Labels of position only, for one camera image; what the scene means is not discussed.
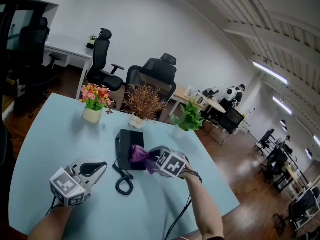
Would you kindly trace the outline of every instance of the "white desk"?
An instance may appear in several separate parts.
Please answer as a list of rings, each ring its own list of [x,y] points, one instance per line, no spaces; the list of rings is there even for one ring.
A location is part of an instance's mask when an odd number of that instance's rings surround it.
[[[85,76],[90,70],[93,63],[94,50],[86,48],[86,43],[73,39],[69,36],[51,34],[48,41],[44,45],[44,49],[50,52],[63,54],[67,56],[76,56],[78,59],[84,61],[81,78],[76,92],[76,99],[80,98],[81,87],[84,83]]]

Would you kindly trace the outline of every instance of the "chair armrest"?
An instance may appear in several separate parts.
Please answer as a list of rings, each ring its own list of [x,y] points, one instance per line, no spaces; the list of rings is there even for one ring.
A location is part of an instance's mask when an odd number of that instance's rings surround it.
[[[118,66],[116,64],[111,64],[111,66],[114,67],[114,69],[112,70],[111,74],[114,75],[117,71],[117,69],[120,69],[120,70],[125,70],[122,66]]]
[[[122,66],[118,66],[116,64],[111,64],[111,66],[113,66],[116,69],[125,70]]]
[[[101,72],[102,74],[104,74],[104,75],[107,75],[107,76],[111,77],[111,78],[115,77],[113,74],[111,74],[111,73],[109,73],[109,72],[103,71],[103,69],[101,69],[100,72]]]
[[[56,55],[56,54],[50,54],[49,55],[52,59],[54,59],[54,60],[57,60],[57,61],[61,61],[62,60],[62,58],[59,56],[59,55]]]

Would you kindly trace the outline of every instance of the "flower pot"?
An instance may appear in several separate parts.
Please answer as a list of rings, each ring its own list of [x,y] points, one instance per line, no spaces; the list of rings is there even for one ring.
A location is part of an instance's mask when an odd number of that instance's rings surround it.
[[[101,119],[101,115],[102,115],[102,109],[101,110],[98,110],[98,111],[95,111],[95,110],[91,110],[89,108],[85,108],[84,111],[83,111],[83,114],[82,114],[82,117],[90,122],[90,123],[98,123]]]
[[[134,114],[131,114],[129,125],[133,126],[136,129],[140,129],[145,123],[145,120],[140,119],[139,117],[135,116]]]
[[[187,132],[185,130],[182,130],[178,125],[176,125],[172,135],[175,139],[181,140],[186,135],[186,133]]]

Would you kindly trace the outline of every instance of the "small plant on desk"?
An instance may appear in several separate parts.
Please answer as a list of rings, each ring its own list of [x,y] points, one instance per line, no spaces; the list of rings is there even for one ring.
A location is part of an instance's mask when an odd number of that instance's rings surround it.
[[[96,41],[98,39],[98,36],[96,34],[92,34],[92,35],[90,35],[89,38],[91,41]]]
[[[87,84],[81,88],[82,97],[80,102],[85,103],[82,117],[90,123],[99,122],[103,108],[109,108],[113,101],[110,99],[109,89],[104,85]]]
[[[140,129],[145,121],[155,120],[157,112],[166,104],[160,100],[159,88],[155,90],[147,85],[129,85],[128,97],[124,100],[125,111],[131,114],[129,125]]]
[[[185,108],[181,105],[181,110],[183,113],[182,118],[179,118],[174,114],[171,115],[171,120],[176,125],[173,131],[173,137],[178,140],[181,139],[189,130],[199,130],[204,122],[199,109],[192,100],[186,104]]]

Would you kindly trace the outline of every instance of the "wrist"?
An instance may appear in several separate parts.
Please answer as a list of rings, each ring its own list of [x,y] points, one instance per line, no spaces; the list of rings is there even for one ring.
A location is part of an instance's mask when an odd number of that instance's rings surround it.
[[[187,175],[184,177],[187,183],[197,183],[200,182],[199,178],[191,173],[187,173]]]

